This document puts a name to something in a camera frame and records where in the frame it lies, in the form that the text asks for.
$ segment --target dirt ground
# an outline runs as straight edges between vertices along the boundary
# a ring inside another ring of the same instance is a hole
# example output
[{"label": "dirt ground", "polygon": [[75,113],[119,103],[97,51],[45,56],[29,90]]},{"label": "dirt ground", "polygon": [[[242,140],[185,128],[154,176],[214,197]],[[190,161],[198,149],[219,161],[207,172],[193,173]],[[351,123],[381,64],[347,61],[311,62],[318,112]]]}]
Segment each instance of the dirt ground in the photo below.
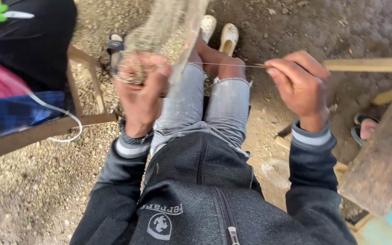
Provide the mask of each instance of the dirt ground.
[{"label": "dirt ground", "polygon": [[[143,23],[147,0],[75,1],[78,25],[73,44],[107,63],[110,32],[128,33]],[[219,47],[224,24],[240,31],[234,55],[247,64],[262,63],[306,50],[318,61],[392,57],[392,0],[215,0],[207,14],[218,20],[210,46]],[[266,200],[285,209],[289,188],[288,151],[274,143],[278,131],[295,119],[263,69],[248,69],[253,80],[247,140]],[[94,113],[93,89],[82,66],[74,75],[85,109]],[[331,131],[337,137],[334,154],[348,164],[359,151],[350,136],[353,116],[369,107],[370,98],[392,88],[392,74],[333,73],[333,103],[338,105]],[[118,98],[106,72],[101,88],[110,111]],[[88,202],[116,123],[87,128],[71,143],[44,140],[0,157],[0,244],[67,244]]]}]

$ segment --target light gray jeans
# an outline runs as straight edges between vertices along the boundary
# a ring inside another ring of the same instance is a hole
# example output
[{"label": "light gray jeans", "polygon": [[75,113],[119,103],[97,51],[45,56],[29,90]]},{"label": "light gray jeans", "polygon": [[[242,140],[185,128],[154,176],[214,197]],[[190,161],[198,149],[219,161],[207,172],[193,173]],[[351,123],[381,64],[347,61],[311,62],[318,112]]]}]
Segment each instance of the light gray jeans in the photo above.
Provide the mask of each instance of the light gray jeans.
[{"label": "light gray jeans", "polygon": [[170,140],[194,132],[211,133],[228,143],[237,153],[246,139],[250,86],[241,78],[215,79],[210,102],[203,115],[204,71],[195,64],[184,68],[182,81],[171,85],[155,121],[150,154],[154,156]]}]

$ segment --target white shoe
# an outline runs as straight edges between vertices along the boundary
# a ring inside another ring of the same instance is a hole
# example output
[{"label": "white shoe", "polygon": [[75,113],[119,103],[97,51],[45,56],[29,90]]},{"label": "white shoe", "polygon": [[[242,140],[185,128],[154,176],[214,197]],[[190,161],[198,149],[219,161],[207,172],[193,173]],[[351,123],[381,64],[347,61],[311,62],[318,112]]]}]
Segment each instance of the white shoe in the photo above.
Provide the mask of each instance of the white shoe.
[{"label": "white shoe", "polygon": [[204,15],[200,23],[203,41],[208,44],[216,28],[217,20],[212,15]]},{"label": "white shoe", "polygon": [[232,57],[238,42],[238,28],[228,23],[223,27],[219,51]]}]

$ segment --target black zip-up hoodie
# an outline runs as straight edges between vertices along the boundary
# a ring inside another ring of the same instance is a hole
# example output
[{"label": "black zip-up hoodie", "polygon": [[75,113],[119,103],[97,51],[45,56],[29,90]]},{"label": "black zip-up hoodie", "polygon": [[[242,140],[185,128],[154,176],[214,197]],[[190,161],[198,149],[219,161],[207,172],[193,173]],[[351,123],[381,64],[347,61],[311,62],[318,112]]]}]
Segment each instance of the black zip-up hoodie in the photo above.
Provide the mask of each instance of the black zip-up hoodie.
[{"label": "black zip-up hoodie", "polygon": [[202,132],[155,154],[140,195],[150,142],[118,138],[70,244],[356,244],[338,213],[335,138],[293,130],[288,213],[264,200],[244,156]]}]

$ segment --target fingernail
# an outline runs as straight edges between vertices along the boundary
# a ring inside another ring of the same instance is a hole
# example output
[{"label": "fingernail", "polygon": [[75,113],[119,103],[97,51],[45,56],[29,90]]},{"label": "fingernail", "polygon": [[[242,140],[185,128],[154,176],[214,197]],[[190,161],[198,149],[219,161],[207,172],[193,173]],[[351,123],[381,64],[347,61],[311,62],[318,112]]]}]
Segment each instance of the fingernail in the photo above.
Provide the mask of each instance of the fingernail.
[{"label": "fingernail", "polygon": [[162,65],[158,68],[158,72],[166,77],[170,76],[172,70],[168,65]]},{"label": "fingernail", "polygon": [[279,75],[279,71],[274,68],[268,69],[267,72],[270,74],[270,76],[278,76]]}]

